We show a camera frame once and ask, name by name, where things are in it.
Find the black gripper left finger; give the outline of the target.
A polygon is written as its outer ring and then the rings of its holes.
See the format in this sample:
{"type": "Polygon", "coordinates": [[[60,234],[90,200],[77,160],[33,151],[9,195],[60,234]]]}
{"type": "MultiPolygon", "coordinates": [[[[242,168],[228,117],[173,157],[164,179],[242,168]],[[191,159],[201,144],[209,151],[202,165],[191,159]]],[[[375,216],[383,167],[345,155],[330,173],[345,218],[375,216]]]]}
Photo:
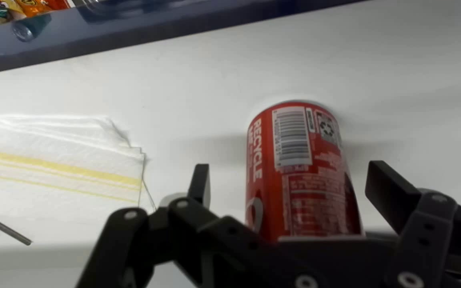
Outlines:
{"type": "Polygon", "coordinates": [[[173,263],[197,288],[318,288],[318,277],[231,216],[207,207],[210,168],[199,165],[185,197],[153,213],[114,211],[76,288],[148,288],[173,263]]]}

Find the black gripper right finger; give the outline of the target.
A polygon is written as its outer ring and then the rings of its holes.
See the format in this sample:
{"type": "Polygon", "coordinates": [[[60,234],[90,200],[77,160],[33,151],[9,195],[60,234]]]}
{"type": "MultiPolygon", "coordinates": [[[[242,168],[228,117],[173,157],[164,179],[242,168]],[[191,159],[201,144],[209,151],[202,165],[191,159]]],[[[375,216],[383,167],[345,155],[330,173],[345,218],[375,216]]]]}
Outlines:
{"type": "Polygon", "coordinates": [[[418,189],[385,160],[372,160],[366,195],[398,232],[386,288],[461,288],[461,205],[439,191],[418,189]]]}

